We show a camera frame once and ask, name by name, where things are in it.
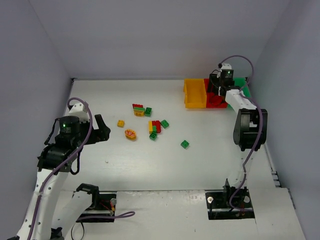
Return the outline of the small yellow lego brick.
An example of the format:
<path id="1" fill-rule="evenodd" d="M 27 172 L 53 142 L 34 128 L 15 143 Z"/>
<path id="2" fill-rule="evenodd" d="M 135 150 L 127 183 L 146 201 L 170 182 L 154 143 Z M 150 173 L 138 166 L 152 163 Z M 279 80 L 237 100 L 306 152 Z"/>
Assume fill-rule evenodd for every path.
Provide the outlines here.
<path id="1" fill-rule="evenodd" d="M 124 120 L 118 120 L 117 126 L 118 126 L 119 128 L 123 128 L 123 127 L 125 126 L 125 121 L 124 121 Z"/>

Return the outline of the yellow orange oval lego piece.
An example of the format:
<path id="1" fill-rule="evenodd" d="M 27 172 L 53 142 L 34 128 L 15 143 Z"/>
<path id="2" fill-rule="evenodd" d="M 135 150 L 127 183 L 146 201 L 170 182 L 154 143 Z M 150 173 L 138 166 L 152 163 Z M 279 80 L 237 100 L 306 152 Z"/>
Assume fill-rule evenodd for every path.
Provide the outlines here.
<path id="1" fill-rule="evenodd" d="M 137 138 L 137 133 L 132 129 L 126 129 L 124 135 L 128 140 L 134 141 Z"/>

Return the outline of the red green yellow striped stack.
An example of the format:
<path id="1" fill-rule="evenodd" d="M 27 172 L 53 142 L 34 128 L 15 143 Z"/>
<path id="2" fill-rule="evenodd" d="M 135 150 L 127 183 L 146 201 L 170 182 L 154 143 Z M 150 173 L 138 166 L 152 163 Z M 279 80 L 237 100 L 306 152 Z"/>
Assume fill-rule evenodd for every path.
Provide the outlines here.
<path id="1" fill-rule="evenodd" d="M 132 104 L 133 114 L 137 117 L 143 117 L 145 115 L 146 109 L 142 104 Z"/>

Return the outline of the yellow red green lego stack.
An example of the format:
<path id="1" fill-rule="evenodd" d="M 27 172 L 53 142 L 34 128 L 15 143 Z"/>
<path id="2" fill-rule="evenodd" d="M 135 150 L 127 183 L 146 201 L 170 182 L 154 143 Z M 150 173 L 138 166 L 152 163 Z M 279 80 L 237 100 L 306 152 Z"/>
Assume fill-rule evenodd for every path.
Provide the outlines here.
<path id="1" fill-rule="evenodd" d="M 161 133 L 161 123 L 159 120 L 151 120 L 148 122 L 148 132 L 160 134 Z"/>

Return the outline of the green square lego brick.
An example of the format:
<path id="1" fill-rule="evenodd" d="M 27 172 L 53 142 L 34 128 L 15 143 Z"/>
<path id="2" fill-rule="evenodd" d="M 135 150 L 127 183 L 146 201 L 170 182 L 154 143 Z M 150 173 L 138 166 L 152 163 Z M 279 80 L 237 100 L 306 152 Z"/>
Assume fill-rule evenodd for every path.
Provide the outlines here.
<path id="1" fill-rule="evenodd" d="M 190 146 L 190 143 L 187 141 L 187 140 L 183 140 L 181 143 L 180 143 L 180 146 L 184 149 L 187 149 L 189 146 Z"/>

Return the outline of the red oval lego piece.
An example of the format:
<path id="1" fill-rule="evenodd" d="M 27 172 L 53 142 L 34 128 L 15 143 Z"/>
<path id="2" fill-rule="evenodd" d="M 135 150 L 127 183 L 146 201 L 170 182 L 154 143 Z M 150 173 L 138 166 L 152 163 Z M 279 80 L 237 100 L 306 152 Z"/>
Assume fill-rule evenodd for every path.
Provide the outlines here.
<path id="1" fill-rule="evenodd" d="M 219 95 L 212 95 L 209 100 L 209 103 L 214 107 L 220 106 L 223 103 L 223 99 Z"/>

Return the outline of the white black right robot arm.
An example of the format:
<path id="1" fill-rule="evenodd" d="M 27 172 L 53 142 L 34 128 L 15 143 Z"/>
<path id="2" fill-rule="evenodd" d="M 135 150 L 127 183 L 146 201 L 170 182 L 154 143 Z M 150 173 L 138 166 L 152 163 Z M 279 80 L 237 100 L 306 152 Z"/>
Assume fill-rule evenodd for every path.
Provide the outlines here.
<path id="1" fill-rule="evenodd" d="M 233 142 L 242 155 L 238 170 L 225 182 L 224 195 L 232 202 L 246 190 L 247 176 L 257 152 L 267 139 L 268 112 L 258 106 L 253 98 L 245 96 L 242 87 L 236 86 L 231 69 L 223 69 L 209 75 L 209 89 L 220 96 L 237 114 L 233 129 Z"/>

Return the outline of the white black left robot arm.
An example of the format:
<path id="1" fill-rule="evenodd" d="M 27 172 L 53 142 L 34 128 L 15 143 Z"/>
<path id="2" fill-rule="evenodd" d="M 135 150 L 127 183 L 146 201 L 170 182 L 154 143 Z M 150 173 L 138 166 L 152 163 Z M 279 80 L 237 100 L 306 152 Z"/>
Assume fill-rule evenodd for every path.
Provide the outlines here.
<path id="1" fill-rule="evenodd" d="M 96 114 L 94 118 L 97 129 L 93 128 L 89 118 L 82 120 L 77 115 L 68 115 L 57 119 L 59 134 L 54 143 L 45 143 L 38 157 L 33 196 L 22 226 L 13 236 L 14 240 L 63 240 L 82 213 L 99 204 L 99 187 L 82 183 L 60 215 L 54 218 L 64 182 L 68 175 L 78 174 L 78 171 L 72 171 L 72 164 L 74 161 L 79 162 L 84 146 L 105 142 L 110 137 L 111 130 L 103 117 Z"/>

